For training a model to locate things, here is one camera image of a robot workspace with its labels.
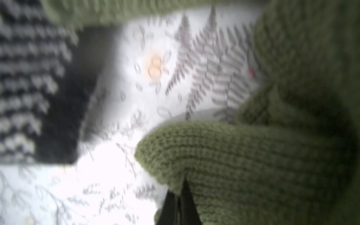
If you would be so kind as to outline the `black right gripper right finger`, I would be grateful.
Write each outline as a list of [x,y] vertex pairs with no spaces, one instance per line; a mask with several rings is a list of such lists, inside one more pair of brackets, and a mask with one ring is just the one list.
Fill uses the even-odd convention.
[[179,210],[181,225],[202,225],[193,195],[186,179],[183,182],[181,190]]

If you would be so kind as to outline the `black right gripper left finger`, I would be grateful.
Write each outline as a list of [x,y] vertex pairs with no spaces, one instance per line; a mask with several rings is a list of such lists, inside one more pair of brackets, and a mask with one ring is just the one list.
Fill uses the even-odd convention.
[[168,191],[156,225],[177,225],[179,197]]

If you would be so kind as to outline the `green knitted scarf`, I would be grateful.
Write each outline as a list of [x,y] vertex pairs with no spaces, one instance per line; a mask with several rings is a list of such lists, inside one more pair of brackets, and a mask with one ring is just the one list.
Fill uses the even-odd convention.
[[161,126],[138,164],[202,225],[359,224],[359,1],[266,1],[251,47],[269,80],[234,123]]

